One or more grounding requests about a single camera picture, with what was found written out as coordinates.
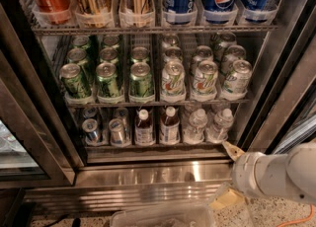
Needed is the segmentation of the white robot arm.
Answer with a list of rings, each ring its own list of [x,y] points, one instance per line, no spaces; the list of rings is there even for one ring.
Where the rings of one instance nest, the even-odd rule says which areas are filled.
[[[252,198],[280,197],[316,205],[316,144],[312,140],[292,148],[286,154],[266,155],[244,152],[224,141],[228,156],[234,161],[232,187]]]

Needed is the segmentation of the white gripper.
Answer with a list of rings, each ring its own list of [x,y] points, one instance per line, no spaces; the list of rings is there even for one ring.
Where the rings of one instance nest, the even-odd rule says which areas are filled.
[[[256,180],[256,165],[264,156],[261,152],[244,153],[236,145],[224,141],[222,146],[228,156],[235,161],[232,169],[232,181],[234,187],[245,195],[263,195]],[[229,206],[237,205],[245,201],[245,197],[229,183],[223,183],[209,198],[207,204],[211,209],[221,210]]]

